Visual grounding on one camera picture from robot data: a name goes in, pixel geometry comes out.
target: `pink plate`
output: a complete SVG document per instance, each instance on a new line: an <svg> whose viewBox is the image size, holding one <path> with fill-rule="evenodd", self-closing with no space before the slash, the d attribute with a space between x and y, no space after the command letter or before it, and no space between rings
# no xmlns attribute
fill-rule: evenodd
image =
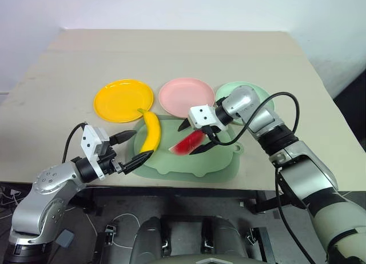
<svg viewBox="0 0 366 264"><path fill-rule="evenodd" d="M210 105L215 102L215 93L205 82L195 78L176 78L160 89L160 105L169 114L186 118L194 106Z"/></svg>

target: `green plate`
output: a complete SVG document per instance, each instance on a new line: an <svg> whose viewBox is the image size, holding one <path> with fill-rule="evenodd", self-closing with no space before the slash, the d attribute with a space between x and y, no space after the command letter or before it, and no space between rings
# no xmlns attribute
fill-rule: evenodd
<svg viewBox="0 0 366 264"><path fill-rule="evenodd" d="M216 146L209 151L197 155L175 155L169 152L176 142L192 132L191 128L178 132L181 119L169 116L159 116L162 137L157 151L145 164L133 173L147 178L169 179L191 182L225 182L232 179L238 172L239 155L243 146L235 143L232 146ZM146 137L146 126L143 121L137 123L137 134L128 143L128 158L136 155ZM222 141L234 137L233 130L221 132Z"/></svg>
<svg viewBox="0 0 366 264"><path fill-rule="evenodd" d="M237 81L222 85L216 92L216 101L218 101L220 98L227 97L236 87L243 85L252 87L258 94L260 102L263 102L267 97L269 97L269 94L257 85L251 84L249 82ZM267 105L273 110L275 109L275 103L273 102L273 100L269 101ZM234 122L242 125L242 120L240 118L234 119Z"/></svg>

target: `banana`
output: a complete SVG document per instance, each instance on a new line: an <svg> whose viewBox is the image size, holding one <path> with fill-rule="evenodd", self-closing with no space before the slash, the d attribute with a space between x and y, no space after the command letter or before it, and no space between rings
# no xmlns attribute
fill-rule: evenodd
<svg viewBox="0 0 366 264"><path fill-rule="evenodd" d="M141 147L140 153L151 150L156 151L161 138L159 119L156 114L151 111L146 111L144 109L138 109L138 111L143 114L146 128L148 130L146 140Z"/></svg>

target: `table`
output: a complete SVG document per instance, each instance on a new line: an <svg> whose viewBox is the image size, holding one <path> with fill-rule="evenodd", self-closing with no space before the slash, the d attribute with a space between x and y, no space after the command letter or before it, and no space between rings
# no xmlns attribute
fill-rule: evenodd
<svg viewBox="0 0 366 264"><path fill-rule="evenodd" d="M365 153L296 42L282 32L65 30L29 68L0 106L0 181L31 182L61 162L71 129L86 121L108 134L136 122L109 123L93 111L97 91L116 79L146 82L155 96L177 77L195 77L215 90L231 81L255 83L270 94L293 93L300 103L297 136L333 171L340 190L366 190ZM295 108L285 97L276 111L291 128ZM152 111L167 114L157 100ZM81 133L68 158L82 155ZM195 183L113 174L95 185L229 190L273 190L274 168L259 144L244 134L245 154L235 178ZM125 146L115 147L124 161Z"/></svg>

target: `white wall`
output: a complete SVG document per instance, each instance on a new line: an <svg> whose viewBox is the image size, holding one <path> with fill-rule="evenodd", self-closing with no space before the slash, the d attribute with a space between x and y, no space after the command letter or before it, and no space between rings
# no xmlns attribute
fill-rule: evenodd
<svg viewBox="0 0 366 264"><path fill-rule="evenodd" d="M366 65L365 0L0 0L0 91L70 29L288 31L331 96Z"/></svg>

